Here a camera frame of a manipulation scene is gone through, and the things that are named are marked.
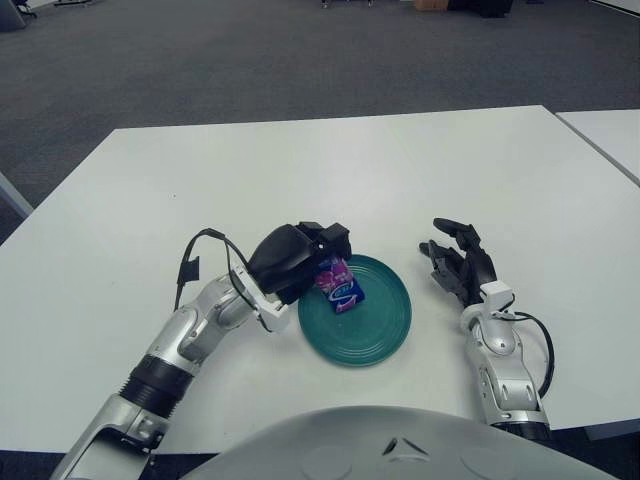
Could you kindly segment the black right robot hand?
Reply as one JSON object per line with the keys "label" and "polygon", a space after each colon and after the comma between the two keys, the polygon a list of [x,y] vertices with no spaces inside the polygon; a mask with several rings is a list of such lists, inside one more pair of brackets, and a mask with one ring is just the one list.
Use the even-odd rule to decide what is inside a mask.
{"label": "black right robot hand", "polygon": [[421,242],[419,251],[432,263],[431,277],[445,292],[453,294],[464,308],[483,303],[481,286],[498,278],[474,226],[438,217],[433,225],[453,238],[463,254],[434,240]]}

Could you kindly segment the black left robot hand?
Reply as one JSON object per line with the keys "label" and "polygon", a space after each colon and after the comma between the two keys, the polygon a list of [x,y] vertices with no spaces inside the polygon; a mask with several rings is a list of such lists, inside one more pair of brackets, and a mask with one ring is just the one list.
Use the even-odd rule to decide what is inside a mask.
{"label": "black left robot hand", "polygon": [[302,221],[272,231],[252,254],[248,271],[264,294],[289,306],[312,288],[325,260],[351,256],[349,230],[342,224]]}

